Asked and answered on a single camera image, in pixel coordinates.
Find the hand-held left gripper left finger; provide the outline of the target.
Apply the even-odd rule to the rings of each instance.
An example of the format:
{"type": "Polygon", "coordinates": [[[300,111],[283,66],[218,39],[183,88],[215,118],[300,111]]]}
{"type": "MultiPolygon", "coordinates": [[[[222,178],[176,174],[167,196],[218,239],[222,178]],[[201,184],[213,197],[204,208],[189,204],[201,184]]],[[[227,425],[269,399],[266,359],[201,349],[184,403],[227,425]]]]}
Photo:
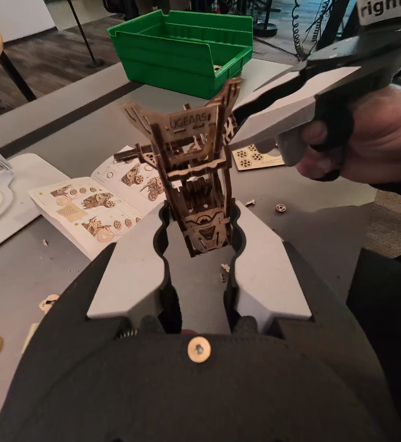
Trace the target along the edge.
{"type": "Polygon", "coordinates": [[[160,203],[117,241],[88,318],[124,317],[138,329],[142,318],[154,316],[166,333],[181,332],[179,298],[164,257],[169,224],[169,205],[160,203]]]}

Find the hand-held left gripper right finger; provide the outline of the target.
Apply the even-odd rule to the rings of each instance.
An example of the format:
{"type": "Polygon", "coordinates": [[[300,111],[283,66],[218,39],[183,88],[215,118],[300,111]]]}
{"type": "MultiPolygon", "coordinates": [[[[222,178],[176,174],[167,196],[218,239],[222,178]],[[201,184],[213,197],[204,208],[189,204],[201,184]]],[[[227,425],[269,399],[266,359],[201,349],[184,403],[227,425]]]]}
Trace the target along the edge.
{"type": "Polygon", "coordinates": [[[233,332],[253,317],[259,333],[281,333],[279,320],[309,321],[312,312],[282,239],[243,203],[233,200],[230,221],[234,255],[224,292],[233,332]]]}

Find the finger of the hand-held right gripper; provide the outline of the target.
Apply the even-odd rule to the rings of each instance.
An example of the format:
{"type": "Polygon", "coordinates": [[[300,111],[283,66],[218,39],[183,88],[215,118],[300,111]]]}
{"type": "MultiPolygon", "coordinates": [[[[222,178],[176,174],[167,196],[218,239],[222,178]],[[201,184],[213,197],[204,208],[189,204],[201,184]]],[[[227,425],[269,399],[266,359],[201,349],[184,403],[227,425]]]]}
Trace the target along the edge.
{"type": "Polygon", "coordinates": [[[316,96],[356,72],[342,67],[319,73],[302,84],[304,72],[289,71],[269,81],[233,110],[236,119],[313,119],[316,96]]]}
{"type": "Polygon", "coordinates": [[[263,111],[250,115],[231,140],[231,149],[275,140],[282,132],[311,121],[315,115],[315,98],[283,98],[263,111]]]}

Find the wooden parts sheet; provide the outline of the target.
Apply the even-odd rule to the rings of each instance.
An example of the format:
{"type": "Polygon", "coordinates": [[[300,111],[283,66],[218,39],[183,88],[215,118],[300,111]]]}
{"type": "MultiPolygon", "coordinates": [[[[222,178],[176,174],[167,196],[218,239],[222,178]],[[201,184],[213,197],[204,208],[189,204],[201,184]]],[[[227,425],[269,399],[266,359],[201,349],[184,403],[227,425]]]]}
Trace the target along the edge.
{"type": "Polygon", "coordinates": [[[232,151],[236,167],[239,171],[250,171],[284,166],[280,151],[275,148],[273,154],[261,153],[256,145],[248,145],[232,151]]]}

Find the wooden buggy model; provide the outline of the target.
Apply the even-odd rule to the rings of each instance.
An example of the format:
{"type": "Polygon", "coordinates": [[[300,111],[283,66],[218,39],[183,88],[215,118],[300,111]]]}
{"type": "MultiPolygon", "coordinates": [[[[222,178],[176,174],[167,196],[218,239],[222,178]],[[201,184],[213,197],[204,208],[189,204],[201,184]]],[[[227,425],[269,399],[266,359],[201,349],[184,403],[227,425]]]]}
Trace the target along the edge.
{"type": "Polygon", "coordinates": [[[241,78],[225,82],[205,105],[178,113],[151,112],[126,103],[128,121],[148,145],[114,154],[115,162],[138,159],[159,173],[173,219],[191,257],[231,244],[232,185],[229,147],[237,130],[232,113],[241,78]]]}

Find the paper instruction booklet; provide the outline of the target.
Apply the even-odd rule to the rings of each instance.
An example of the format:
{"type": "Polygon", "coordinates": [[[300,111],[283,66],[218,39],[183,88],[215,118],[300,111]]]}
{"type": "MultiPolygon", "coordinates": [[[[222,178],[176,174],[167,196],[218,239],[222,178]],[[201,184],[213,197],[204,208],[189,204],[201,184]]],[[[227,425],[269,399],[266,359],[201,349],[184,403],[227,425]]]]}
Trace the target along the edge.
{"type": "Polygon", "coordinates": [[[29,191],[42,215],[93,260],[165,200],[159,173],[137,158],[109,157],[91,176],[29,191]]]}

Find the person's right hand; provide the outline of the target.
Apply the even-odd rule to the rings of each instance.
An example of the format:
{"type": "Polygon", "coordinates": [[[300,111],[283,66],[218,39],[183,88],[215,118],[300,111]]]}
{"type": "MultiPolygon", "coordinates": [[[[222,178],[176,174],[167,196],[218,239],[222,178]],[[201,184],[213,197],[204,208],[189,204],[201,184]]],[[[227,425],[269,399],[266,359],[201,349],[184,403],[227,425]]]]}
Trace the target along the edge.
{"type": "Polygon", "coordinates": [[[341,165],[330,152],[312,148],[324,143],[327,136],[326,124],[313,121],[302,131],[307,148],[297,171],[312,180],[339,170],[340,177],[355,183],[401,183],[401,88],[392,84],[371,92],[349,109],[354,127],[341,165]]]}

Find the flat slotted wooden part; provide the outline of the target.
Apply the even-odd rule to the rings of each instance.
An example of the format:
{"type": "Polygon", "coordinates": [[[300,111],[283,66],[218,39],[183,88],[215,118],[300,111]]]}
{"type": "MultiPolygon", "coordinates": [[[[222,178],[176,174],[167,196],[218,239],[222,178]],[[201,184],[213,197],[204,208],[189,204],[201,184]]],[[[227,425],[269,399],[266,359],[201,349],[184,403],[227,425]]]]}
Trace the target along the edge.
{"type": "Polygon", "coordinates": [[[54,303],[59,299],[60,295],[58,294],[51,294],[47,296],[40,304],[39,308],[40,310],[46,315],[49,310],[52,308],[54,303]]]}

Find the green object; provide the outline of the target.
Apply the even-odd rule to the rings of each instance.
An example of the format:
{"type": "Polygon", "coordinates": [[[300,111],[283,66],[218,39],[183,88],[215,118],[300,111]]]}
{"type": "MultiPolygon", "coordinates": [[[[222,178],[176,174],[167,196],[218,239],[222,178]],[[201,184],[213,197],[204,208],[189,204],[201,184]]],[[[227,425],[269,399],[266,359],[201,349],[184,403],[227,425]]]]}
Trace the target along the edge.
{"type": "Polygon", "coordinates": [[[211,99],[252,58],[253,18],[162,10],[107,29],[127,78],[211,99]]]}

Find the black floor stand pole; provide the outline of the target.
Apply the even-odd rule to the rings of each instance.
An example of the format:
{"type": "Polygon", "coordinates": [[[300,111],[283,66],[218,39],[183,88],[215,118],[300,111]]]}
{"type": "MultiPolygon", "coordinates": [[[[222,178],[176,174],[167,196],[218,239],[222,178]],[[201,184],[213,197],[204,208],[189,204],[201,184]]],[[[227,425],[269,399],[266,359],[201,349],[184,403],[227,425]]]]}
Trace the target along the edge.
{"type": "Polygon", "coordinates": [[[79,32],[80,32],[80,34],[82,36],[84,44],[85,44],[85,46],[87,48],[87,52],[89,53],[89,56],[90,56],[90,61],[86,64],[86,66],[89,67],[89,68],[100,68],[100,67],[102,67],[104,65],[104,60],[101,59],[101,58],[95,58],[95,56],[93,54],[93,51],[92,51],[92,49],[91,49],[91,47],[89,45],[89,42],[87,40],[87,37],[85,35],[85,32],[84,32],[84,30],[82,28],[82,25],[80,23],[80,20],[79,20],[77,14],[76,14],[76,11],[75,11],[75,8],[73,6],[72,1],[71,0],[67,0],[67,3],[68,3],[68,5],[69,5],[69,7],[71,9],[72,15],[73,15],[73,17],[74,17],[74,19],[76,21],[76,25],[77,25],[77,27],[79,29],[79,32]]]}

